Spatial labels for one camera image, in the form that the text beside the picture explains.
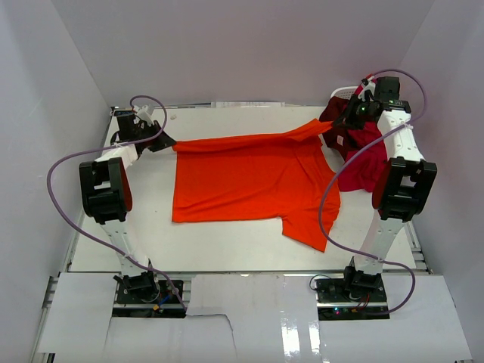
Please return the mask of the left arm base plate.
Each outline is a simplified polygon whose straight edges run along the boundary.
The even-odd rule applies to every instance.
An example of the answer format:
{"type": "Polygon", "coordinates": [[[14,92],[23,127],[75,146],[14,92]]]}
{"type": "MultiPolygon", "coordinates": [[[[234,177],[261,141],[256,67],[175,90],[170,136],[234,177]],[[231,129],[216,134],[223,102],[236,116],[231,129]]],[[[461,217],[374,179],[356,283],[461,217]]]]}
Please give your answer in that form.
{"type": "Polygon", "coordinates": [[[141,297],[130,293],[123,285],[116,287],[112,316],[114,318],[184,318],[174,288],[166,280],[158,280],[158,291],[141,297]]]}

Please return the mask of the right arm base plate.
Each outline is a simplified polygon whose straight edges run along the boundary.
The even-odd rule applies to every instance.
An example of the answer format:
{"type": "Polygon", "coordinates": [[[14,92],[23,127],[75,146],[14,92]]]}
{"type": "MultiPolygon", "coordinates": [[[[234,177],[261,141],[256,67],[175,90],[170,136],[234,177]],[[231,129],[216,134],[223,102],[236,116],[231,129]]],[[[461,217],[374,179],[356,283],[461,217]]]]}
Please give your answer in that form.
{"type": "Polygon", "coordinates": [[[363,321],[389,319],[387,296],[382,282],[372,292],[350,293],[342,278],[315,275],[309,281],[315,292],[319,321],[363,321]]]}

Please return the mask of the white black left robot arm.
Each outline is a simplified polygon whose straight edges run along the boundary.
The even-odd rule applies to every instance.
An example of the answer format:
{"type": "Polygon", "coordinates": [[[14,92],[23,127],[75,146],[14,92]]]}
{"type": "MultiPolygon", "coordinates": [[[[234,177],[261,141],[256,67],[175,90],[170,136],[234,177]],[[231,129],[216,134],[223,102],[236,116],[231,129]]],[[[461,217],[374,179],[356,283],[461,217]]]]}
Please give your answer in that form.
{"type": "Polygon", "coordinates": [[[150,267],[151,263],[128,220],[133,199],[126,170],[144,150],[157,152],[174,146],[176,141],[162,130],[147,106],[116,111],[114,117],[118,131],[111,143],[129,145],[115,147],[96,160],[79,165],[82,205],[85,214],[103,228],[116,248],[121,275],[115,280],[127,294],[152,303],[160,295],[160,283],[152,271],[140,267],[150,267]]]}

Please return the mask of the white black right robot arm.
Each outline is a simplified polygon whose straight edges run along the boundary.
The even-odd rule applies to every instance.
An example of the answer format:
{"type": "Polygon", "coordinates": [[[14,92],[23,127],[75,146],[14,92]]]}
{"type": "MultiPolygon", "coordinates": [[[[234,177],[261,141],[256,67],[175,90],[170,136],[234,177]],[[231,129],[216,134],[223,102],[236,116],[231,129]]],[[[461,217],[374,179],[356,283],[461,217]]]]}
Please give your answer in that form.
{"type": "Polygon", "coordinates": [[[371,226],[343,274],[342,294],[353,302],[379,290],[389,249],[405,223],[424,209],[437,174],[436,164],[426,161],[418,149],[410,105],[399,93],[399,78],[369,76],[333,123],[354,130],[373,123],[388,156],[372,193],[371,226]]]}

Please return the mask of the orange t shirt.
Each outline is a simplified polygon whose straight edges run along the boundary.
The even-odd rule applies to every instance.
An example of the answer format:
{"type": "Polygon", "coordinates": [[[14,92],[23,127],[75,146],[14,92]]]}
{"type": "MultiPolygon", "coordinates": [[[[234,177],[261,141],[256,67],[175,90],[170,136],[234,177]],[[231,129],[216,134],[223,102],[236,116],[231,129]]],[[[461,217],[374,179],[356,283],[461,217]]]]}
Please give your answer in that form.
{"type": "Polygon", "coordinates": [[[180,141],[172,221],[280,219],[282,234],[325,251],[340,211],[340,191],[316,119],[289,132],[180,141]]]}

